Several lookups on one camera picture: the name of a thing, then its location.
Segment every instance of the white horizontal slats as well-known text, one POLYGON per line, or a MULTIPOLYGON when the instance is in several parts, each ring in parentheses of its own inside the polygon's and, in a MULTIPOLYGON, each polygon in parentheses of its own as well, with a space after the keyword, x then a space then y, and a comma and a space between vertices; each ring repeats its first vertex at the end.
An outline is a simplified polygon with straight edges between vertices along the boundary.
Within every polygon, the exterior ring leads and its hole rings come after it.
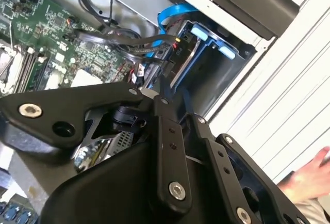
POLYGON ((301 12, 211 123, 275 181, 330 143, 330 0, 301 12))

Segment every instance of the silver screw head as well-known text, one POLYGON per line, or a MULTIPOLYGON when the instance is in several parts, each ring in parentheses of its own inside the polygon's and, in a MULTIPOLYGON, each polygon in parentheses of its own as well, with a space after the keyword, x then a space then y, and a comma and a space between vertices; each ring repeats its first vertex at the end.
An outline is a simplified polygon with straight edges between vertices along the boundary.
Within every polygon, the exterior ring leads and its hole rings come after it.
POLYGON ((161 101, 162 101, 164 104, 169 104, 169 101, 167 101, 166 99, 161 99, 161 101))
POLYGON ((230 137, 226 137, 226 141, 229 143, 229 144, 233 144, 234 142, 233 142, 233 140, 230 138, 230 137))
POLYGON ((130 93, 132 93, 133 95, 137 95, 138 94, 138 92, 136 90, 134 90, 134 89, 129 89, 128 91, 130 93))
POLYGON ((176 200, 183 201, 186 198, 186 191, 178 182, 172 182, 169 185, 170 194, 176 200))
POLYGON ((19 113, 28 118, 37 118, 42 115, 42 109, 35 104, 22 104, 19 107, 19 113))
POLYGON ((244 223, 244 224, 251 224, 251 217, 247 213, 245 209, 242 209, 241 207, 238 207, 237 210, 238 218, 244 223))
POLYGON ((198 121, 202 124, 206 123, 206 120, 203 117, 198 117, 198 121))
POLYGON ((305 224, 305 222, 300 218, 297 218, 297 221, 299 222, 299 224, 305 224))

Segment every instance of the finger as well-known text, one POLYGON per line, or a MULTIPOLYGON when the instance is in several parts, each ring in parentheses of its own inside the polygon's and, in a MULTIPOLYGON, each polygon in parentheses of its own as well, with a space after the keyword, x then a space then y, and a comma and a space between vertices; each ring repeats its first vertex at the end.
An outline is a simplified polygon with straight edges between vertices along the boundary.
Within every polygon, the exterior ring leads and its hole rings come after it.
POLYGON ((324 160, 327 153, 330 151, 330 147, 322 148, 314 157, 313 162, 320 165, 324 160))

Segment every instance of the hand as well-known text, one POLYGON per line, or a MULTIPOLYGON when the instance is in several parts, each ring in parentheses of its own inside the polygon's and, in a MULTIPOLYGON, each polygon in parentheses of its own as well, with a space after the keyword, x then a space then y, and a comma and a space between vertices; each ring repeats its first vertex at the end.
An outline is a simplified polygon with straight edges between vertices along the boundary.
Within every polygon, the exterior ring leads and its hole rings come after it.
POLYGON ((327 195, 330 193, 330 162, 321 164, 330 147, 325 147, 312 161, 296 171, 288 181, 278 187, 293 202, 327 195))

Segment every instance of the green circuit board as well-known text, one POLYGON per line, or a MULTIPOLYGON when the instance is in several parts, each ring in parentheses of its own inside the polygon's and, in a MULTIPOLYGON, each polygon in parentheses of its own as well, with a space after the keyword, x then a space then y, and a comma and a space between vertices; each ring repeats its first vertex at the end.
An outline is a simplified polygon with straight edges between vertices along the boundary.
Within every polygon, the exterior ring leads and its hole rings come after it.
POLYGON ((0 11, 1 38, 43 57, 34 63, 26 90, 44 89, 54 71, 58 85, 70 87, 79 70, 108 83, 120 81, 131 66, 107 46, 68 39, 73 28, 96 31, 98 27, 52 0, 0 0, 0 11))

